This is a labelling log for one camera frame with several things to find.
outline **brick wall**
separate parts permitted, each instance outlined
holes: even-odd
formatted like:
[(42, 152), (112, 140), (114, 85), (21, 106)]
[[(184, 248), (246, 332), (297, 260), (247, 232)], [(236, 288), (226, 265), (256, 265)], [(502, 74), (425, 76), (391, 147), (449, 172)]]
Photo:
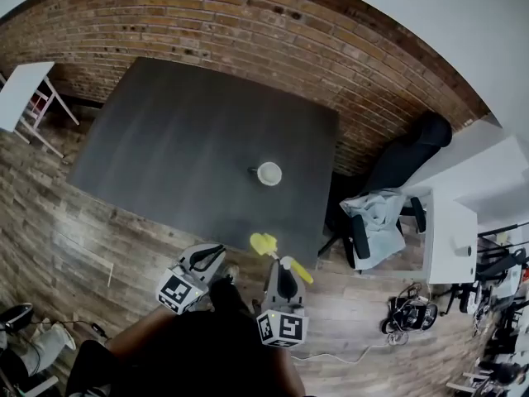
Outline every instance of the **brick wall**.
[(30, 0), (0, 25), (0, 70), (54, 60), (57, 89), (82, 98), (103, 102), (137, 56), (334, 108), (343, 172), (362, 171), (427, 108), (455, 130), (488, 112), (431, 47), (360, 0)]

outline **dark gray table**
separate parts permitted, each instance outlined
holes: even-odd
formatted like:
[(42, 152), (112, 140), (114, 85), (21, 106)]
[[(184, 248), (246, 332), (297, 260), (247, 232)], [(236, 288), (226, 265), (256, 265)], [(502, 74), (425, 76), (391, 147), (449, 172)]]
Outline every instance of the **dark gray table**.
[[(209, 69), (139, 58), (108, 98), (69, 174), (79, 189), (203, 239), (314, 267), (322, 239), (337, 113)], [(249, 173), (283, 171), (267, 187)]]

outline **white cup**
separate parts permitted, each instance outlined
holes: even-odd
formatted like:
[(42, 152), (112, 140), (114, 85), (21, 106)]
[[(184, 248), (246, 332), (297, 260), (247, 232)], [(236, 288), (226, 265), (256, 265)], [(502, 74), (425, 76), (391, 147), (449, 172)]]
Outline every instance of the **white cup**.
[(265, 162), (257, 168), (257, 178), (259, 178), (262, 184), (268, 185), (269, 187), (279, 184), (282, 176), (281, 168), (274, 162)]

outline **white desk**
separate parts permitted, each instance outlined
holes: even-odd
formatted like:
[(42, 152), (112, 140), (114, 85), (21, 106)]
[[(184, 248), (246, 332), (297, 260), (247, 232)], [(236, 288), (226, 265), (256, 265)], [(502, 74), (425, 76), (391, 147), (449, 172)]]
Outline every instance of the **white desk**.
[[(2, 91), (0, 92), (0, 128), (9, 132), (15, 132), (22, 140), (29, 143), (29, 141), (15, 129), (18, 122), (20, 122), (29, 130), (29, 132), (31, 132), (31, 134), (41, 140), (42, 143), (49, 147), (56, 155), (64, 157), (37, 131), (39, 123), (54, 98), (57, 99), (74, 122), (77, 125), (79, 124), (79, 121), (68, 109), (66, 104), (64, 104), (63, 99), (59, 96), (47, 77), (47, 74), (50, 72), (54, 64), (55, 62), (40, 62), (17, 66), (7, 82), (3, 85)], [(46, 82), (46, 85), (50, 88), (50, 97), (44, 96), (37, 90), (42, 81)], [(38, 93), (46, 100), (45, 106), (38, 114), (27, 108), (28, 103), (31, 101), (31, 98), (35, 93)], [(30, 125), (22, 116), (23, 113), (35, 118), (35, 125)]]
[(474, 282), (477, 214), (433, 191), (419, 199), (427, 212), (422, 270), (365, 270), (365, 274), (425, 280), (428, 284)]

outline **yellow object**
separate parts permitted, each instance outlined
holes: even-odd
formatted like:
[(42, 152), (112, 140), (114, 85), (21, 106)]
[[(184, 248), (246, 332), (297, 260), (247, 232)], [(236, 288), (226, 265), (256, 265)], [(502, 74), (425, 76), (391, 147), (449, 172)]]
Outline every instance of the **yellow object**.
[(309, 284), (312, 284), (314, 282), (314, 279), (312, 278), (311, 274), (309, 274), (303, 266), (297, 263), (295, 259), (292, 259), (290, 261), (290, 265), (298, 273), (298, 275), (302, 277), (303, 280), (307, 281)]
[(250, 244), (260, 256), (270, 255), (277, 257), (275, 252), (278, 250), (278, 241), (269, 234), (259, 234), (257, 232), (251, 234)]

